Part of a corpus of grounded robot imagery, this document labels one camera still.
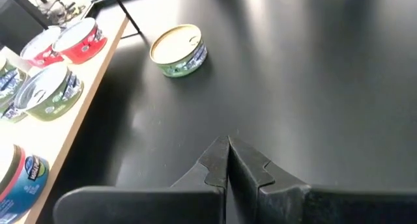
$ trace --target black table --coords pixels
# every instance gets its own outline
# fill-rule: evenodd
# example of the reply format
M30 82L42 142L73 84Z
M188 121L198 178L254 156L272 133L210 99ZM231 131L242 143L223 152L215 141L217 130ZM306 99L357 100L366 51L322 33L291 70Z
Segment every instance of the black table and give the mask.
M227 134L311 184L417 186L417 0L126 7L149 42L176 24L197 25L208 59L170 79L139 36L123 40L60 176L67 187L169 186Z

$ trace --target wooden table edge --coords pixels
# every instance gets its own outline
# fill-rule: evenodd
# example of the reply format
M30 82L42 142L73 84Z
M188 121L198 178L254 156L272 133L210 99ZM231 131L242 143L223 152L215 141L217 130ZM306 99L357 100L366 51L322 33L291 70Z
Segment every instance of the wooden table edge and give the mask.
M44 205L46 202L46 199L48 198L53 184L57 180L59 171L61 170L61 167L63 166L63 163L65 161L66 156L68 155L68 152L72 146L72 143L75 140L75 137L78 133L79 127L81 126L81 123L83 122L83 119L85 117L85 114L87 113L91 102L96 94L96 91L98 89L98 86L104 76L104 73L107 70L107 67L109 66L110 60L113 57L113 54L115 53L115 50L117 48L117 45L119 44L121 37L123 35L124 30L126 29L126 26L128 24L128 18L125 16L124 20L122 22L122 25L120 26L119 30L116 34L116 39L113 41L112 45L110 46L109 53L106 55L106 58L104 59L99 71L97 72L97 75L93 81L93 84L91 85L90 91L87 93L85 100L79 109L79 112L77 114L77 117L65 139L64 145L61 147L61 150L58 153L58 156L55 160L55 163L50 168L50 173L48 176L48 181L46 182L46 185L40 194L40 197L36 201L36 203L33 205L33 207L24 215L17 223L36 223Z

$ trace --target red label tin can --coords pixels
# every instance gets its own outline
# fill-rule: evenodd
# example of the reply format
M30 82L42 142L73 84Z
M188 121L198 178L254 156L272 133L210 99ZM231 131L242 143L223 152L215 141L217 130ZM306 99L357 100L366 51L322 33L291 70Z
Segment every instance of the red label tin can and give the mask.
M52 50L68 57L74 64L82 64L94 57L106 45L94 18L85 18L66 28Z
M34 37L20 52L20 57L29 64L45 68L50 64L64 61L62 56L52 50L52 44L61 34L61 28L50 27Z

